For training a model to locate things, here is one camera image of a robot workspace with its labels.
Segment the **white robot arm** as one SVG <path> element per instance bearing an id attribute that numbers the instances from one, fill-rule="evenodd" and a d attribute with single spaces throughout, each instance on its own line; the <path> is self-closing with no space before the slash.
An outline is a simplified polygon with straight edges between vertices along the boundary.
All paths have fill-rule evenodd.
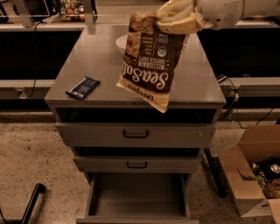
<path id="1" fill-rule="evenodd" d="M 157 11 L 161 32 L 189 35 L 203 29 L 220 30 L 244 18 L 274 17 L 280 0 L 169 0 Z"/>

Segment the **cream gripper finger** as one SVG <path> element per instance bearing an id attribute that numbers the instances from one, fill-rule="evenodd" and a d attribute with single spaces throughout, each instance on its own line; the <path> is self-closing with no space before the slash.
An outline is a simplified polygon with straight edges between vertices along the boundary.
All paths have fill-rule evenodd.
<path id="1" fill-rule="evenodd" d="M 175 22 L 157 22 L 157 27 L 161 32 L 176 35 L 189 35 L 203 29 L 204 20 L 200 14 L 191 14 L 189 17 Z"/>
<path id="2" fill-rule="evenodd" d="M 183 19 L 196 16 L 196 0 L 169 0 L 157 10 L 157 18 Z"/>

